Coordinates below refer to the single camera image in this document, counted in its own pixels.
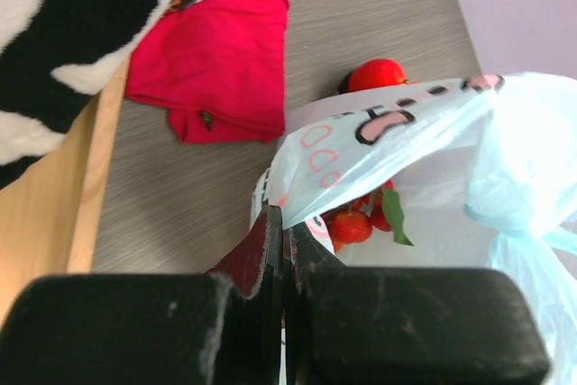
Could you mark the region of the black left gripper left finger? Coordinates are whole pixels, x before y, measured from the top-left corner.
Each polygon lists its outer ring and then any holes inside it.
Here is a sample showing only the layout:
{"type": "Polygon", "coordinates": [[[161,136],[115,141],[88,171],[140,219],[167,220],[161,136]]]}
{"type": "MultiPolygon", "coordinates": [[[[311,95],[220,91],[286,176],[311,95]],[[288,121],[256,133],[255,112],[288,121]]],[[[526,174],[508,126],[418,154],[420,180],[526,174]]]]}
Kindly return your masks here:
{"type": "Polygon", "coordinates": [[[38,278],[1,329],[4,384],[275,384],[282,217],[264,207],[204,274],[38,278]]]}

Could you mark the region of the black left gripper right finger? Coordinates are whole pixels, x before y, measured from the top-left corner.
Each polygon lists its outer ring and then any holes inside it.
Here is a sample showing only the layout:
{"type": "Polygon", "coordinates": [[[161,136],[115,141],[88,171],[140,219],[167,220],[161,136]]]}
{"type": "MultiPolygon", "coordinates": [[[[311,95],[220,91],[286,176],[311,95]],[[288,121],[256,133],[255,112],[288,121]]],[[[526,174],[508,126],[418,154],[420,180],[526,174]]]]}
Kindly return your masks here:
{"type": "Polygon", "coordinates": [[[503,273],[348,267],[305,225],[283,259],[289,384],[541,384],[551,369],[503,273]]]}

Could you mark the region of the red yellow cherry bunch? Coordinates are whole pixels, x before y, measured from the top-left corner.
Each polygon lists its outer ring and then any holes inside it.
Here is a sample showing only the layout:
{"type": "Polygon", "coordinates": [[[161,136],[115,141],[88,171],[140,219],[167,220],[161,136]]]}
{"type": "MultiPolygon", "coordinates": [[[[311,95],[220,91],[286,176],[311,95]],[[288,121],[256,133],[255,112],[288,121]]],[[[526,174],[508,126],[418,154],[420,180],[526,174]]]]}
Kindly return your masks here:
{"type": "Polygon", "coordinates": [[[405,231],[405,214],[392,179],[321,217],[335,252],[366,242],[375,231],[392,234],[394,243],[413,246],[405,231]]]}

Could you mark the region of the light blue cartoon plastic bag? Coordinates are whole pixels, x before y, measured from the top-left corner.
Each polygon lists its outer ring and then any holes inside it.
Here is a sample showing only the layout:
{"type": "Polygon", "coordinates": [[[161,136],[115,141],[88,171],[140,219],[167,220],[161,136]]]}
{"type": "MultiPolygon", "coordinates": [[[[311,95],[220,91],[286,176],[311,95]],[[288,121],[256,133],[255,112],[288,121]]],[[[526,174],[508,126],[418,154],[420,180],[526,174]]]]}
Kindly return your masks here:
{"type": "Polygon", "coordinates": [[[349,265],[492,268],[524,294],[551,384],[576,381],[576,82],[480,75],[354,92],[290,115],[252,215],[280,207],[334,244],[325,213],[394,185],[409,245],[346,248],[349,265]]]}

